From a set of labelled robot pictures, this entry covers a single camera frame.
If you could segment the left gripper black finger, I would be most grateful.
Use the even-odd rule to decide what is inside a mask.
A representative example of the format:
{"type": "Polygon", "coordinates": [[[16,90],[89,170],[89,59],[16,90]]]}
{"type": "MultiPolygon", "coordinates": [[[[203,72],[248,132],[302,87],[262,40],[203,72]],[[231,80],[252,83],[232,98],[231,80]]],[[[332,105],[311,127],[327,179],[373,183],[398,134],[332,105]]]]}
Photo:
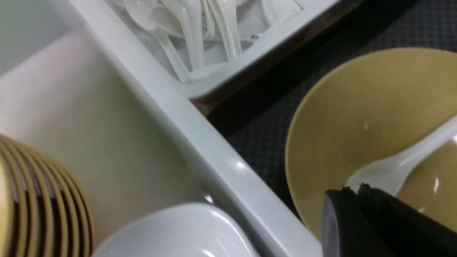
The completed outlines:
{"type": "Polygon", "coordinates": [[[381,189],[324,195],[324,257],[455,257],[457,234],[381,189]]]}

